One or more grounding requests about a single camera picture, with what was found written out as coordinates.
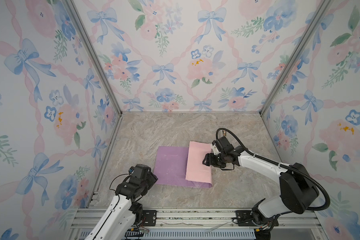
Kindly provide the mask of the purple wrapping paper sheet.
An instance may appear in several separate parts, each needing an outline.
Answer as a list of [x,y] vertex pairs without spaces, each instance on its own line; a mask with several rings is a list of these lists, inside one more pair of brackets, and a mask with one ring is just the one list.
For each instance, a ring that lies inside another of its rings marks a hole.
[[210,144],[190,142],[188,147],[160,146],[154,174],[158,185],[209,189],[213,186],[212,168],[203,165]]

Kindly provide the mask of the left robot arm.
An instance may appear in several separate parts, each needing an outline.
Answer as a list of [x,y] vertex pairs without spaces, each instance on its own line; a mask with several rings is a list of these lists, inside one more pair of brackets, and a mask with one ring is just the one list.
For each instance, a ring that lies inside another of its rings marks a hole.
[[143,220],[143,206],[139,199],[145,196],[158,178],[152,169],[143,164],[131,167],[115,189],[109,207],[87,235],[87,240],[121,240],[131,227],[138,227]]

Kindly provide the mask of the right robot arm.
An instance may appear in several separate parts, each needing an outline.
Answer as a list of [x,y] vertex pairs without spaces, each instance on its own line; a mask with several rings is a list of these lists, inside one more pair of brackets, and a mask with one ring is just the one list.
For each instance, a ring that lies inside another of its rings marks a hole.
[[246,151],[239,153],[234,149],[226,154],[213,147],[213,152],[206,154],[203,165],[226,170],[227,164],[244,167],[273,180],[280,187],[278,196],[260,200],[251,210],[245,221],[263,227],[273,221],[276,216],[295,213],[303,214],[319,196],[318,187],[308,178],[298,172],[307,174],[301,164],[289,166],[279,162],[270,162],[257,154]]

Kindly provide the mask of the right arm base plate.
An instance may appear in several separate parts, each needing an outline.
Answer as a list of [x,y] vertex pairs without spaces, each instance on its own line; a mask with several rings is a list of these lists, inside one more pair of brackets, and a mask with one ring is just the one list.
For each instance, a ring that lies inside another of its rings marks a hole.
[[265,218],[260,214],[253,213],[252,210],[237,210],[235,211],[235,217],[232,218],[232,222],[240,227],[277,227],[279,226],[278,220],[275,217]]

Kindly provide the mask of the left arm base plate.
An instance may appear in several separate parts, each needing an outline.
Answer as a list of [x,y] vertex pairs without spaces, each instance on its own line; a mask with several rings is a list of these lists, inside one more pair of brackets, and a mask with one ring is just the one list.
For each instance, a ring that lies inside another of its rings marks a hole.
[[139,210],[139,211],[127,211],[132,214],[132,220],[129,221],[132,226],[136,227],[155,227],[157,223],[157,210]]

